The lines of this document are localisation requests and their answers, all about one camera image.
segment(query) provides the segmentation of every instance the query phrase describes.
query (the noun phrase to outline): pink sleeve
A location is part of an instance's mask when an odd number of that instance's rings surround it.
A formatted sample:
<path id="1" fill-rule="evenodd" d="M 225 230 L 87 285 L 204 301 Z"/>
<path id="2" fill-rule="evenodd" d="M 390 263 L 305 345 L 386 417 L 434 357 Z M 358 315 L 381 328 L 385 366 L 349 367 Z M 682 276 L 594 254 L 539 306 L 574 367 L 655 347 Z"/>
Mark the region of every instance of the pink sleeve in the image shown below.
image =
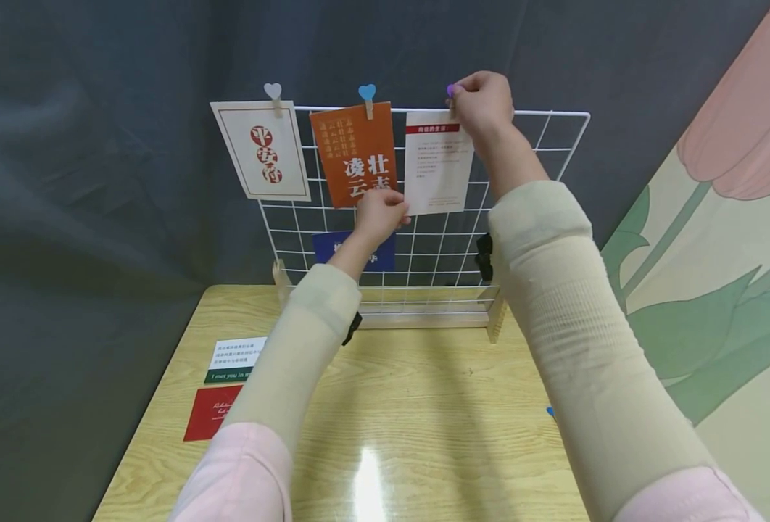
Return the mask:
<path id="1" fill-rule="evenodd" d="M 231 424 L 211 439 L 169 521 L 290 522 L 291 477 L 292 456 L 275 432 Z"/>
<path id="2" fill-rule="evenodd" d="M 645 487 L 615 522 L 764 522 L 730 478 L 715 468 L 688 468 Z"/>

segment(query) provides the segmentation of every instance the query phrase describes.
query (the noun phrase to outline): beige arm sleeve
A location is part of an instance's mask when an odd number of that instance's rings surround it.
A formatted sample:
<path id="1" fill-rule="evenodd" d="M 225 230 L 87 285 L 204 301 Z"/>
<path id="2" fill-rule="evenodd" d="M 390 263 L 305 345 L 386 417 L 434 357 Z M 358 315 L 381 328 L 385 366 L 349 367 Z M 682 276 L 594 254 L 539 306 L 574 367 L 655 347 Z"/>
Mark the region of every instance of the beige arm sleeve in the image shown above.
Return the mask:
<path id="1" fill-rule="evenodd" d="M 493 266 L 527 339 L 588 515 L 610 521 L 648 484 L 713 465 L 617 304 L 571 192 L 535 181 L 489 213 Z"/>
<path id="2" fill-rule="evenodd" d="M 223 426 L 263 424 L 295 455 L 315 385 L 345 340 L 361 300 L 350 275 L 331 265 L 313 266 L 292 291 Z"/>

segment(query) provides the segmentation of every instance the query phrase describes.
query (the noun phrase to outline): green leaf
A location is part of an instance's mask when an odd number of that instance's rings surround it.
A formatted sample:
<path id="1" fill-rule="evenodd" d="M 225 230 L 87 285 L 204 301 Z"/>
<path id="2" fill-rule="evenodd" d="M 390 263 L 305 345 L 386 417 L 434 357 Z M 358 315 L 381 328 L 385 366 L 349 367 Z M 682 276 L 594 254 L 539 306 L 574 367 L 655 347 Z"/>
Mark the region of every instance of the green leaf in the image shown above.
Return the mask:
<path id="1" fill-rule="evenodd" d="M 769 334 L 770 291 L 767 291 L 736 307 L 733 312 L 730 332 L 728 332 L 724 346 L 721 347 L 716 358 L 725 357 L 727 354 Z"/>
<path id="2" fill-rule="evenodd" d="M 730 331 L 715 361 L 666 391 L 681 411 L 698 424 L 727 397 L 768 368 L 770 291 L 736 307 Z"/>
<path id="3" fill-rule="evenodd" d="M 605 244 L 605 247 L 603 247 L 603 251 L 600 252 L 605 263 L 605 271 L 608 273 L 611 291 L 614 291 L 614 295 L 617 297 L 617 302 L 620 303 L 623 313 L 626 312 L 626 297 L 623 296 L 620 282 L 620 266 L 628 254 L 631 254 L 635 249 L 648 246 L 649 241 L 646 241 L 643 236 L 634 232 L 617 229 L 608 240 L 608 243 Z"/>
<path id="4" fill-rule="evenodd" d="M 770 333 L 697 370 L 666 391 L 693 425 L 697 425 L 727 397 L 769 367 Z"/>
<path id="5" fill-rule="evenodd" d="M 727 337 L 733 309 L 757 270 L 689 301 L 661 302 L 628 314 L 659 378 L 681 377 L 713 360 Z"/>
<path id="6" fill-rule="evenodd" d="M 643 192 L 634 200 L 632 208 L 623 217 L 620 225 L 617 225 L 618 231 L 633 232 L 639 234 L 643 232 L 645 222 L 649 219 L 649 186 L 643 188 Z"/>

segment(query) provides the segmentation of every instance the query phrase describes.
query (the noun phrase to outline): red card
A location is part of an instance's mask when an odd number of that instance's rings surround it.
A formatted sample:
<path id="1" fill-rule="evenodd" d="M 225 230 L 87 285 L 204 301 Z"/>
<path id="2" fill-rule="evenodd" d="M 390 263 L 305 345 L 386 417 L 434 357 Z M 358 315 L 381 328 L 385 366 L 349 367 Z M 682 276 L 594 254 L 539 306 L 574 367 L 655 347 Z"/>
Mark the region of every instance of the red card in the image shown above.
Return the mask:
<path id="1" fill-rule="evenodd" d="M 391 104 L 364 105 L 312 113 L 315 144 L 334 208 L 353 207 L 370 189 L 397 190 Z"/>
<path id="2" fill-rule="evenodd" d="M 237 386 L 222 386 L 222 388 L 203 388 L 196 391 L 194 408 L 191 409 L 191 418 L 188 419 L 188 428 L 185 430 L 185 442 L 191 440 L 209 440 L 223 423 L 225 414 L 237 399 L 237 394 L 243 388 Z"/>

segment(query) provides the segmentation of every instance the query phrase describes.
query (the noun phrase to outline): card with text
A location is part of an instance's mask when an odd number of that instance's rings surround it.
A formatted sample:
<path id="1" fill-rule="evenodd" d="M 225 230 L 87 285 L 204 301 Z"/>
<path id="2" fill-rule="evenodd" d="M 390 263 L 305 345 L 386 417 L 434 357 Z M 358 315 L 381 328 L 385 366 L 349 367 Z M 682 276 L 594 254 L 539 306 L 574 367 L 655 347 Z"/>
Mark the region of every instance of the card with text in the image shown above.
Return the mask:
<path id="1" fill-rule="evenodd" d="M 191 409 L 191 418 L 188 419 L 188 427 L 182 440 L 190 442 L 213 438 L 220 429 L 225 414 L 233 405 L 233 400 L 237 399 L 241 388 L 243 388 L 242 384 L 198 389 L 194 397 L 194 407 Z"/>
<path id="2" fill-rule="evenodd" d="M 281 101 L 280 117 L 270 101 L 214 102 L 211 109 L 247 197 L 310 201 L 307 167 L 291 101 Z"/>
<path id="3" fill-rule="evenodd" d="M 364 105 L 310 115 L 315 144 L 334 208 L 353 207 L 370 189 L 397 190 L 391 104 Z"/>
<path id="4" fill-rule="evenodd" d="M 463 210 L 473 155 L 472 138 L 449 113 L 408 113 L 405 126 L 408 214 Z"/>
<path id="5" fill-rule="evenodd" d="M 326 263 L 330 257 L 341 247 L 341 243 L 350 236 L 352 231 L 328 232 L 326 234 L 313 234 L 312 247 L 315 251 L 315 262 Z M 383 242 L 376 251 L 370 255 L 365 271 L 369 273 L 390 273 L 397 265 L 397 235 L 396 232 Z"/>
<path id="6" fill-rule="evenodd" d="M 242 383 L 248 379 L 265 342 L 266 337 L 217 341 L 205 384 Z"/>

